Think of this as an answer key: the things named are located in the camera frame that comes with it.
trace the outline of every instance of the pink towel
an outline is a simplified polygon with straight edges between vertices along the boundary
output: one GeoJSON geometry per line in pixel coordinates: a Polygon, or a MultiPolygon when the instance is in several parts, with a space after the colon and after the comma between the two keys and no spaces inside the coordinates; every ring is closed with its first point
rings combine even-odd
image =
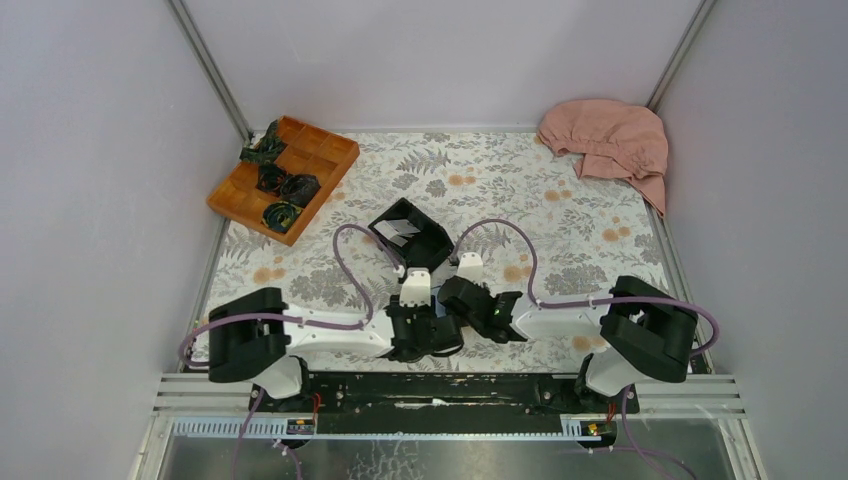
{"type": "Polygon", "coordinates": [[[560,103],[545,114],[539,138],[556,155],[586,154],[574,165],[577,178],[624,179],[665,215],[668,140],[654,112],[617,100],[560,103]]]}

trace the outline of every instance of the orange wooden tray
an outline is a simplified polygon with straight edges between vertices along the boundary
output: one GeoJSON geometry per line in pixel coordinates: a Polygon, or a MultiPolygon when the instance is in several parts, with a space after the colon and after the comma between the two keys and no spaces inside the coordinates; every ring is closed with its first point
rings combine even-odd
{"type": "Polygon", "coordinates": [[[321,185],[288,232],[277,233],[262,225],[265,208],[279,198],[256,188],[259,165],[240,163],[206,203],[215,212],[291,246],[353,165],[359,156],[359,144],[289,117],[280,119],[277,133],[288,146],[274,163],[290,174],[315,175],[321,185]]]}

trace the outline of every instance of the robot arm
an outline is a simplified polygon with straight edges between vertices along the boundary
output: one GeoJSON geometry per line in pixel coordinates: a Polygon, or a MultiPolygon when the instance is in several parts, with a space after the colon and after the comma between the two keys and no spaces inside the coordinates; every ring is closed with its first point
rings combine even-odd
{"type": "MultiPolygon", "coordinates": [[[[256,313],[257,321],[210,331],[209,379],[252,380],[271,397],[286,398],[300,392],[306,374],[293,355],[341,351],[400,362],[415,362],[425,355],[448,356],[463,346],[463,324],[497,343],[602,336],[611,348],[587,356],[577,381],[579,396],[600,396],[599,401],[646,378],[666,382],[686,378],[697,321],[691,312],[634,303],[542,309],[521,292],[493,296],[481,277],[479,255],[464,254],[457,274],[439,290],[438,300],[448,313],[439,317],[429,273],[411,269],[400,295],[392,296],[389,305],[375,312],[364,326],[361,314],[303,308],[284,303],[279,289],[259,290],[210,313],[210,322],[244,313],[256,313]],[[263,313],[284,314],[293,323],[260,320],[263,313]]],[[[620,277],[609,292],[548,300],[594,302],[618,296],[665,297],[638,278],[620,277]]]]}
{"type": "Polygon", "coordinates": [[[686,379],[698,320],[694,313],[652,303],[594,304],[613,297],[670,298],[641,279],[622,276],[609,291],[546,298],[547,304],[584,307],[541,308],[521,292],[492,296],[480,282],[481,265],[478,255],[464,254],[457,275],[440,289],[439,302],[483,337],[507,343],[600,335],[611,348],[589,355],[579,380],[589,391],[606,397],[641,380],[686,379]]]}

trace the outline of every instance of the dark green object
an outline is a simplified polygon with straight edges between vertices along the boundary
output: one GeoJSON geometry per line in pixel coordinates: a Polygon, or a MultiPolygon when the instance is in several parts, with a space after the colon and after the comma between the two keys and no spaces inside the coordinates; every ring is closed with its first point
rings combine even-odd
{"type": "Polygon", "coordinates": [[[274,160],[283,153],[288,145],[283,142],[283,139],[277,135],[277,125],[279,120],[274,120],[271,125],[268,125],[268,130],[265,136],[254,148],[242,148],[239,160],[247,163],[256,163],[258,165],[267,165],[274,163],[274,160]]]}
{"type": "Polygon", "coordinates": [[[306,208],[318,190],[321,185],[315,175],[290,175],[280,187],[280,199],[306,208]]]}
{"type": "Polygon", "coordinates": [[[278,167],[276,163],[259,165],[259,181],[256,182],[256,188],[279,197],[280,188],[282,188],[283,183],[287,183],[287,176],[286,171],[278,167]]]}
{"type": "Polygon", "coordinates": [[[286,201],[272,203],[262,212],[262,224],[278,233],[286,233],[303,209],[286,201]]]}

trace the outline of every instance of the floral tablecloth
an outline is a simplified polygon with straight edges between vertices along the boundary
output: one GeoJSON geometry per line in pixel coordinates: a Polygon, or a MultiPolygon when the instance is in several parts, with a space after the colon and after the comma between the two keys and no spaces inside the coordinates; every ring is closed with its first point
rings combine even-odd
{"type": "MultiPolygon", "coordinates": [[[[232,222],[212,281],[205,314],[257,288],[274,286],[286,302],[316,309],[362,310],[333,258],[331,238],[343,223],[367,225],[406,197],[447,229],[451,238],[484,218],[505,218],[532,239],[539,255],[534,289],[548,294],[609,288],[619,275],[637,275],[666,290],[659,245],[638,192],[610,180],[578,180],[579,155],[555,158],[529,133],[357,133],[361,155],[293,247],[232,222]]],[[[341,252],[374,300],[385,306],[399,292],[384,254],[359,232],[342,236],[341,252]],[[384,265],[374,268],[373,265],[384,265]]],[[[526,291],[531,260],[521,238],[502,225],[477,229],[463,249],[486,264],[484,280],[497,293],[526,291]]],[[[451,275],[442,265],[434,285],[451,275]]],[[[601,338],[549,338],[499,345],[463,330],[465,347],[449,358],[403,364],[348,353],[304,355],[310,370],[576,372],[583,357],[607,348],[601,338]]],[[[206,360],[201,336],[195,360],[206,360]]]]}

